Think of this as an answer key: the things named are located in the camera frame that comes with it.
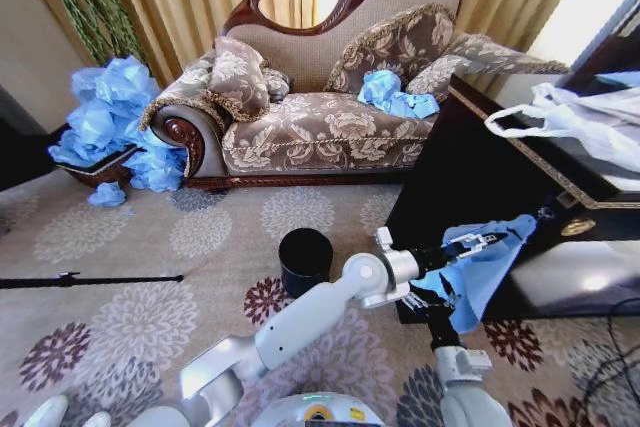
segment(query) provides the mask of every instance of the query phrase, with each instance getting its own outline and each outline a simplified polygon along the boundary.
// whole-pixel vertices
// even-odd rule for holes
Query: floral carpet
[[[175,275],[176,283],[6,290],[0,296],[0,427],[21,425],[45,399],[69,398],[66,426],[108,411],[126,425],[178,398],[178,372],[217,339],[248,335],[291,299],[277,247],[297,227],[331,240],[332,278],[373,247],[399,186],[238,189],[215,195],[129,191],[117,208],[86,203],[64,172],[0,193],[2,277]],[[636,318],[616,319],[623,350],[640,342]],[[631,427],[640,412],[605,319],[486,323],[464,337],[494,364],[485,388],[517,427]],[[395,308],[350,308],[317,342],[254,385],[224,425],[248,426],[272,400],[318,390],[350,394],[388,425],[442,426],[430,336]],[[601,362],[613,379],[582,403]],[[640,383],[637,367],[632,379]]]

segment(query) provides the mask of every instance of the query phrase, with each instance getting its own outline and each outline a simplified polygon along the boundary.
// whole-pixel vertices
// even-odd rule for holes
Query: upholstered sofa
[[[459,69],[499,71],[512,69],[518,62],[526,64],[522,57],[506,61],[516,54],[509,49],[498,52],[507,57],[499,58],[497,67],[479,62],[487,54],[490,39],[453,34],[460,3],[338,0],[321,24],[291,29],[267,19],[259,0],[243,0],[222,34],[253,47],[265,65],[268,61],[270,68],[290,76],[291,92],[259,117],[234,120],[233,112],[230,115],[229,109],[221,108],[222,97],[210,92],[216,58],[211,50],[156,99],[142,127],[148,124],[162,140],[187,149],[185,184],[190,186],[397,180],[416,161],[437,114],[422,120],[402,118],[358,102],[361,63],[369,62],[370,70],[395,70],[407,91],[427,89],[439,100],[449,77]],[[420,26],[420,21],[431,23]],[[427,49],[414,45],[415,34],[411,34],[413,43],[407,40],[409,29],[417,32],[416,25],[426,29],[418,42],[427,36],[431,39]],[[562,70],[537,59],[524,57],[524,61],[533,62],[533,68],[520,71]]]

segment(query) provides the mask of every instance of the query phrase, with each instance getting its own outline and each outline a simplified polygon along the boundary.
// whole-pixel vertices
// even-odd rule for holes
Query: crumpled blue plastic
[[[625,87],[640,87],[640,70],[629,72],[610,72],[606,74],[596,74],[596,78],[602,82]]]
[[[87,200],[96,207],[115,207],[124,203],[126,198],[117,182],[103,182]]]
[[[400,91],[400,78],[390,70],[377,70],[364,76],[358,100],[396,117],[424,119],[440,110],[431,94],[412,95]]]
[[[442,274],[449,281],[456,295],[461,296],[455,304],[455,311],[451,314],[451,324],[460,334],[471,332],[480,323],[491,296],[535,229],[536,220],[526,214],[511,221],[491,221],[487,224],[451,227],[444,233],[443,245],[467,233],[499,232],[508,235],[500,242],[489,245],[476,254],[464,257],[443,269],[428,272],[423,279],[412,280],[411,283],[421,289],[433,290],[443,299],[447,299],[439,277],[439,274]]]
[[[71,76],[71,90],[80,106],[67,116],[71,129],[49,147],[56,162],[89,167],[133,144],[143,151],[123,164],[133,171],[132,186],[157,192],[180,186],[183,149],[162,142],[150,129],[138,130],[145,107],[160,93],[145,65],[129,56],[105,68],[81,69]]]

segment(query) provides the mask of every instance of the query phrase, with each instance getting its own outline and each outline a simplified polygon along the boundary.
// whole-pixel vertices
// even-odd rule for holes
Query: wire
[[[633,394],[633,398],[635,399],[636,404],[638,405],[638,407],[640,407],[640,395],[638,395],[638,391],[636,390],[631,380],[631,375],[629,375],[629,366],[627,365],[627,360],[622,355],[622,349],[620,349],[620,344],[618,343],[618,339],[616,339],[616,336],[613,335],[613,314],[616,312],[616,310],[618,310],[623,305],[626,305],[632,302],[640,302],[640,297],[633,297],[631,299],[623,300],[613,305],[613,307],[611,307],[611,310],[609,311],[609,315],[607,316],[607,328],[609,330],[609,337],[611,337],[611,341],[613,342],[613,345],[616,348],[616,354],[618,355],[620,360],[622,360],[622,365],[624,366],[623,372],[627,380],[627,385],[629,386],[629,390],[631,390],[631,393]]]
[[[614,305],[611,306],[611,308],[609,309],[609,313],[607,314],[607,331],[609,332],[609,337],[611,338],[611,343],[613,344],[615,351],[616,351],[616,355],[617,357],[614,359],[609,359],[606,361],[603,361],[600,363],[600,365],[598,366],[598,368],[596,369],[596,371],[593,373],[593,375],[589,378],[589,381],[587,382],[587,385],[585,387],[585,391],[584,391],[584,395],[582,396],[582,406],[581,409],[577,409],[575,411],[574,414],[574,422],[577,424],[578,422],[578,415],[580,414],[580,411],[583,410],[584,413],[589,416],[589,402],[591,400],[591,397],[593,397],[595,395],[595,393],[600,390],[600,388],[604,387],[608,382],[611,382],[621,376],[624,375],[626,381],[627,381],[627,385],[629,386],[629,390],[631,391],[631,394],[633,395],[634,400],[636,401],[636,404],[638,406],[638,408],[640,409],[640,396],[638,395],[638,391],[636,390],[635,386],[633,385],[633,381],[631,380],[631,375],[629,373],[629,369],[635,367],[636,365],[640,364],[640,360],[636,360],[634,362],[631,362],[631,364],[627,363],[627,357],[629,357],[631,354],[633,354],[634,352],[636,352],[637,350],[640,350],[640,344],[636,345],[632,348],[630,348],[627,352],[622,353],[622,349],[620,348],[620,344],[618,343],[618,339],[616,338],[616,336],[613,333],[613,316],[615,314],[615,312],[620,309],[620,307],[622,307],[623,305],[627,305],[630,304],[632,302],[640,302],[640,297],[632,297],[630,299],[625,299],[622,300]],[[605,379],[601,379],[600,381],[598,381],[597,383],[596,380],[598,379],[598,376],[604,371],[605,367],[609,366],[609,365],[613,365],[617,362],[622,363],[622,370],[616,372],[613,375],[610,375],[609,377],[605,378]]]

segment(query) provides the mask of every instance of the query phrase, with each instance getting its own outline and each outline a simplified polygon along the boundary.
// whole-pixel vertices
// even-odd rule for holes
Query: black trash can
[[[292,230],[280,242],[278,255],[282,285],[292,297],[298,298],[313,286],[329,281],[333,247],[317,230]]]

